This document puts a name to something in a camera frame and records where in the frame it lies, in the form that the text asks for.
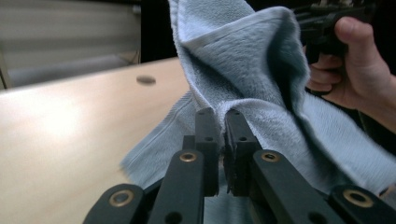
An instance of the terry cloth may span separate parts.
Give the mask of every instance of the terry cloth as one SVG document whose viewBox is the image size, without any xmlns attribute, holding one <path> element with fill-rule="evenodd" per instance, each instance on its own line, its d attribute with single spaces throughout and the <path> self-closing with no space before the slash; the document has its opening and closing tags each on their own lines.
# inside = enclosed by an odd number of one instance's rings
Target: terry cloth
<svg viewBox="0 0 396 224">
<path fill-rule="evenodd" d="M 212 107 L 224 132 L 230 109 L 242 112 L 262 148 L 276 150 L 316 189 L 341 184 L 377 194 L 396 183 L 396 158 L 342 111 L 305 93 L 309 70 L 299 26 L 284 7 L 254 12 L 243 0 L 171 0 L 177 54 L 191 91 L 121 162 L 145 188 L 163 177 L 194 114 Z M 225 192 L 205 199 L 204 223 L 250 223 L 247 200 Z"/>
</svg>

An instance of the light wood tabletop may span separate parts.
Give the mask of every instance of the light wood tabletop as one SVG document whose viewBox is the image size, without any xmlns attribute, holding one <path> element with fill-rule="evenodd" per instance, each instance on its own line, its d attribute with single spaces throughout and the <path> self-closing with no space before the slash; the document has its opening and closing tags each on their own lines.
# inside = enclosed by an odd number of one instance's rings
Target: light wood tabletop
<svg viewBox="0 0 396 224">
<path fill-rule="evenodd" d="M 0 223 L 81 223 L 188 88 L 169 59 L 1 91 Z"/>
</svg>

